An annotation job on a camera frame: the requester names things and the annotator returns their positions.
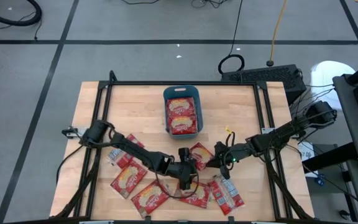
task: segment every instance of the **blue plastic bin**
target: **blue plastic bin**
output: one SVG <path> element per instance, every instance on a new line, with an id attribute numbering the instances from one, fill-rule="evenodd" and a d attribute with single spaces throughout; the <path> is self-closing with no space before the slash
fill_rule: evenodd
<path id="1" fill-rule="evenodd" d="M 196 87 L 192 85 L 183 85 L 183 86 L 171 86 L 164 90 L 164 108 L 165 108 L 165 130 L 173 139 L 183 140 L 183 139 L 192 139 L 197 137 L 197 134 L 203 128 L 203 114 L 201 112 L 201 102 L 200 95 Z M 193 97 L 196 107 L 196 117 L 197 117 L 197 133 L 195 134 L 171 134 L 168 129 L 168 111 L 167 111 L 167 100 L 183 97 Z"/>

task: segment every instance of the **yellow cable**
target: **yellow cable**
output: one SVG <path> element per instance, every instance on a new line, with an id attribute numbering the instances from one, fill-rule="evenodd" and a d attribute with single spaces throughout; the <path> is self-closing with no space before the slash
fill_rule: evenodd
<path id="1" fill-rule="evenodd" d="M 284 10 L 285 10 L 285 6 L 287 5 L 287 1 L 288 0 L 284 0 L 284 4 L 283 4 L 283 7 L 281 8 L 281 12 L 280 12 L 280 15 L 278 17 L 276 28 L 274 28 L 273 41 L 272 41 L 272 50 L 270 51 L 270 60 L 273 60 L 274 40 L 276 39 L 276 33 L 277 33 L 278 25 L 280 24 L 281 18 L 283 17 L 283 13 L 284 13 Z"/>

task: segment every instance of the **black keyboard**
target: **black keyboard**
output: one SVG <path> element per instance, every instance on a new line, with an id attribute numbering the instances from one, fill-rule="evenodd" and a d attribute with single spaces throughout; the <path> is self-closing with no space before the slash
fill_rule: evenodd
<path id="1" fill-rule="evenodd" d="M 283 82 L 288 105 L 292 104 L 305 90 L 305 84 L 296 65 L 274 66 L 238 72 L 226 72 L 222 81 L 227 82 Z"/>
<path id="2" fill-rule="evenodd" d="M 299 82 L 301 82 L 301 80 L 299 79 L 299 74 L 297 74 L 295 70 L 295 65 L 277 66 L 272 68 L 259 68 L 239 72 L 224 73 L 223 79 L 235 82 L 283 82 L 284 88 L 291 89 L 296 87 L 296 85 L 299 85 Z"/>

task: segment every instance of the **wooden tabletop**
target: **wooden tabletop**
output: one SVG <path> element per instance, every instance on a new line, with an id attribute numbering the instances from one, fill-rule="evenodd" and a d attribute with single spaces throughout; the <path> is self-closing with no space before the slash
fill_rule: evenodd
<path id="1" fill-rule="evenodd" d="M 82 83 L 72 123 L 74 127 L 90 126 L 97 86 L 98 82 Z M 236 143 L 244 142 L 245 138 L 260 133 L 254 91 L 251 86 L 197 86 L 203 109 L 204 128 L 195 139 L 173 140 L 165 132 L 162 93 L 166 87 L 161 85 L 113 86 L 108 121 L 113 123 L 120 133 L 124 135 L 132 133 L 145 145 L 146 149 L 174 155 L 178 161 L 178 149 L 191 147 L 197 142 L 214 153 L 216 142 L 224 142 L 227 137 L 226 126 L 236 132 Z M 101 118 L 103 110 L 105 92 L 102 97 L 99 118 Z M 291 116 L 282 83 L 268 83 L 268 93 L 275 125 L 281 126 L 290 121 Z M 268 126 L 261 91 L 260 99 L 264 110 L 264 121 Z M 295 141 L 291 141 L 289 145 L 298 147 Z M 68 140 L 65 157 L 77 147 L 77 139 Z M 155 180 L 155 174 L 148 171 L 129 198 L 124 200 L 110 186 L 110 183 L 119 173 L 119 170 L 107 160 L 111 150 L 111 147 L 102 150 L 91 218 L 93 220 L 140 220 L 141 217 L 130 198 Z M 51 215 L 60 212 L 77 190 L 84 155 L 85 149 L 82 149 L 63 165 L 50 212 Z M 281 155 L 289 191 L 305 211 L 313 216 L 310 195 L 299 154 L 288 147 L 282 150 Z M 218 173 L 219 169 L 207 168 L 200 172 L 200 181 L 206 183 L 213 175 Z M 171 177 L 161 177 L 161 179 L 168 182 L 171 191 L 175 189 L 176 179 Z M 244 199 L 245 206 L 229 215 L 234 216 L 237 221 L 274 220 L 267 171 L 265 165 L 258 158 L 248 157 L 240 163 L 236 163 L 235 168 L 231 171 L 231 180 Z M 282 195 L 278 188 L 277 192 L 280 211 L 284 217 Z M 85 214 L 87 198 L 88 191 L 83 196 L 82 215 Z M 209 203 L 208 209 L 203 209 L 172 198 L 152 212 L 151 217 L 152 220 L 227 220 L 214 200 Z"/>

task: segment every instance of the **snack packet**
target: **snack packet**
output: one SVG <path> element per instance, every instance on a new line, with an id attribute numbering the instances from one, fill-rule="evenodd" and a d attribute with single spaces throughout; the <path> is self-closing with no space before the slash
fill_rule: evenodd
<path id="1" fill-rule="evenodd" d="M 161 187 L 164 187 L 168 192 L 168 185 L 160 180 Z M 169 196 L 162 192 L 158 180 L 153 181 L 145 189 L 140 191 L 137 195 L 131 198 L 137 211 L 141 217 L 144 218 L 150 215 L 158 206 L 168 200 Z"/>
<path id="2" fill-rule="evenodd" d="M 118 174 L 110 186 L 117 190 L 117 192 L 124 198 L 128 198 L 129 194 L 134 190 L 146 173 L 146 169 L 131 160 L 128 165 L 123 168 L 121 173 Z"/>
<path id="3" fill-rule="evenodd" d="M 190 148 L 190 154 L 196 159 L 196 168 L 199 171 L 205 169 L 207 162 L 214 157 L 214 155 L 199 142 Z"/>
<path id="4" fill-rule="evenodd" d="M 132 141 L 133 143 L 137 144 L 140 147 L 144 147 L 144 145 L 138 141 L 133 134 L 130 134 L 126 137 L 128 140 Z M 109 160 L 112 165 L 118 166 L 123 169 L 129 161 L 131 161 L 134 157 L 121 149 L 113 149 L 109 153 Z"/>
<path id="5" fill-rule="evenodd" d="M 186 197 L 194 192 L 196 186 L 197 183 L 192 183 L 190 190 L 180 190 L 179 183 L 178 183 L 177 190 L 175 191 L 174 196 Z M 193 194 L 188 198 L 180 198 L 178 200 L 181 202 L 189 203 L 191 205 L 199 206 L 201 208 L 206 208 L 208 206 L 210 193 L 211 193 L 211 188 L 208 185 L 199 183 L 195 194 Z"/>
<path id="6" fill-rule="evenodd" d="M 215 175 L 208 185 L 224 215 L 244 206 L 244 201 L 231 180 L 226 180 L 221 174 Z"/>
<path id="7" fill-rule="evenodd" d="M 196 115 L 194 98 L 175 98 L 167 100 L 168 116 Z"/>
<path id="8" fill-rule="evenodd" d="M 168 117 L 168 128 L 171 134 L 195 134 L 197 133 L 196 116 Z"/>

